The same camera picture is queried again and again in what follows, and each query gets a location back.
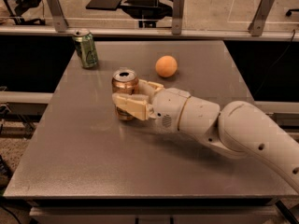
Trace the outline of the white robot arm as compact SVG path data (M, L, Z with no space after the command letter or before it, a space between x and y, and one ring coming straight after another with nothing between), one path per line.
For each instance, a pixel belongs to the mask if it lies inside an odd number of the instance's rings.
M220 107L146 80L139 81L136 93L115 92L112 100L134 118L153 119L161 131L185 133L223 156L253 156L299 191L299 144L250 103L234 101Z

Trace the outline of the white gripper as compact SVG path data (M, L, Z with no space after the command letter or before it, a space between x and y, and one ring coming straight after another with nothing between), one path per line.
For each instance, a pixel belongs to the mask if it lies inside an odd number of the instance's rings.
M162 84L144 79L139 80L138 88L141 94L112 94L119 115L126 119L156 118L159 129L177 129L183 107L191 95L176 88L164 89Z

